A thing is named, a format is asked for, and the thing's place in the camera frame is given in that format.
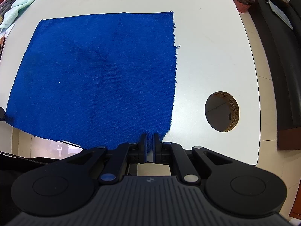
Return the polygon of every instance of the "black gripper base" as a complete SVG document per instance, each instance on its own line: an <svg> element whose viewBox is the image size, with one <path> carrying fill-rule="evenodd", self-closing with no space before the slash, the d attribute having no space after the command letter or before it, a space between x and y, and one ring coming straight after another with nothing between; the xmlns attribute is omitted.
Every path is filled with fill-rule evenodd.
<svg viewBox="0 0 301 226"><path fill-rule="evenodd" d="M37 217L22 212L7 225L284 226L288 223L278 214L247 219L223 213L206 200L197 186L184 185L175 176L124 176L120 183L101 186L87 205L70 214Z"/></svg>

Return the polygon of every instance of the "floor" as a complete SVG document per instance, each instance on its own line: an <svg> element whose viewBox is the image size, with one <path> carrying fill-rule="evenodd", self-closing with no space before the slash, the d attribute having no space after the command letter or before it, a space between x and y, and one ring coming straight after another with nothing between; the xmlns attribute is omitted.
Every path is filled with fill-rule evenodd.
<svg viewBox="0 0 301 226"><path fill-rule="evenodd" d="M258 165L279 176L286 184L287 199L281 214L286 219L294 203L301 178L301 150L277 150L277 117L273 82L261 40L249 13L240 14L251 45L256 73L258 77L261 133ZM16 130L19 138L13 139L13 150L23 157L47 156L65 158L80 152L81 149L61 142L43 140L30 134ZM168 166L144 164L138 166L139 175L169 175Z"/></svg>

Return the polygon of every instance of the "beige floor tile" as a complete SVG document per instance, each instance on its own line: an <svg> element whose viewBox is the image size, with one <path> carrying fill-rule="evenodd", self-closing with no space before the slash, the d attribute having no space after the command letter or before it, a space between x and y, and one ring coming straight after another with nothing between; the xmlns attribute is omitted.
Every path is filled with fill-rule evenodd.
<svg viewBox="0 0 301 226"><path fill-rule="evenodd" d="M13 128L13 137L11 140L11 153L13 155L19 154L19 136L20 136L20 130L17 128Z"/></svg>
<svg viewBox="0 0 301 226"><path fill-rule="evenodd" d="M277 113L272 80L258 77L260 97L260 140L277 140Z"/></svg>
<svg viewBox="0 0 301 226"><path fill-rule="evenodd" d="M0 151L11 153L13 127L4 121L0 121Z"/></svg>
<svg viewBox="0 0 301 226"><path fill-rule="evenodd" d="M138 176L170 176L168 165L159 165L154 163L138 164Z"/></svg>
<svg viewBox="0 0 301 226"><path fill-rule="evenodd" d="M287 188L300 182L301 178L301 150L286 150L283 172L281 176Z"/></svg>
<svg viewBox="0 0 301 226"><path fill-rule="evenodd" d="M250 32L247 33L247 35L254 58L256 74L258 76L272 80L270 67L268 66L268 60L266 58L260 37L257 34Z"/></svg>
<svg viewBox="0 0 301 226"><path fill-rule="evenodd" d="M285 151L277 150L277 140L261 141L257 167L281 177Z"/></svg>
<svg viewBox="0 0 301 226"><path fill-rule="evenodd" d="M299 188L299 184L295 184L294 186L292 186L291 188L289 188L287 190L287 196L286 196L286 200L282 206L282 209L280 211L280 214L287 219L288 215L290 214L290 211L293 207L294 201L295 201L295 197L297 194Z"/></svg>
<svg viewBox="0 0 301 226"><path fill-rule="evenodd" d="M18 155L30 158L31 153L31 134L25 133L20 130L19 132L19 152Z"/></svg>
<svg viewBox="0 0 301 226"><path fill-rule="evenodd" d="M55 154L51 153L51 150L48 148L50 144L50 140L42 139L39 137L32 136L31 138L31 158L34 157L47 157L54 158Z"/></svg>
<svg viewBox="0 0 301 226"><path fill-rule="evenodd" d="M251 18L249 12L246 13L239 13L241 20L243 21L243 25L246 31L250 31L252 33L258 34L257 29L254 25L254 22Z"/></svg>

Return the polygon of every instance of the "circular hole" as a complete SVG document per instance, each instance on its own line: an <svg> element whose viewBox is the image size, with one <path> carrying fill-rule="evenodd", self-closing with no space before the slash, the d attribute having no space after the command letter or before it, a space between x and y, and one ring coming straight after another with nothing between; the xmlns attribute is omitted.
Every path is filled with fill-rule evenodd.
<svg viewBox="0 0 301 226"><path fill-rule="evenodd" d="M226 92L210 95L205 105L208 123L219 132L228 132L238 123L239 108L236 100Z"/></svg>

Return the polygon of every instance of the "plastic container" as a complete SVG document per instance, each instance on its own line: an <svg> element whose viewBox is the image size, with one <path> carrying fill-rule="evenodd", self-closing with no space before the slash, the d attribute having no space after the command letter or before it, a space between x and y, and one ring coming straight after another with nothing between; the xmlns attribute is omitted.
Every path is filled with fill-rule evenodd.
<svg viewBox="0 0 301 226"><path fill-rule="evenodd" d="M234 0L234 3L239 12L245 13L255 0Z"/></svg>

